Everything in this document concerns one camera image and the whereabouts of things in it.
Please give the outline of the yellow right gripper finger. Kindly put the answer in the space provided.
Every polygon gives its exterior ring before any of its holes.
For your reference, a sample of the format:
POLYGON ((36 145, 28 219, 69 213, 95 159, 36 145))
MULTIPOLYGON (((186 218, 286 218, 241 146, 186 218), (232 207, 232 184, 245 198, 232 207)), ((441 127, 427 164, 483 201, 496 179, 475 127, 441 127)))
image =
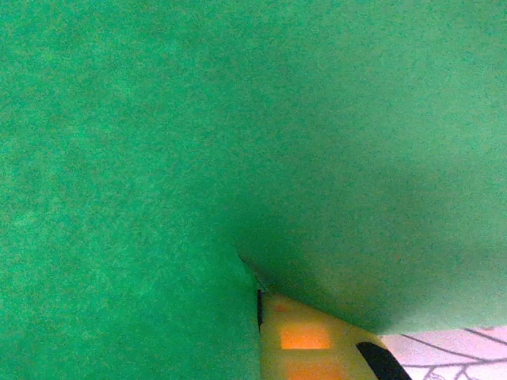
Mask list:
POLYGON ((257 292, 262 379, 410 376, 378 336, 281 294, 257 292))

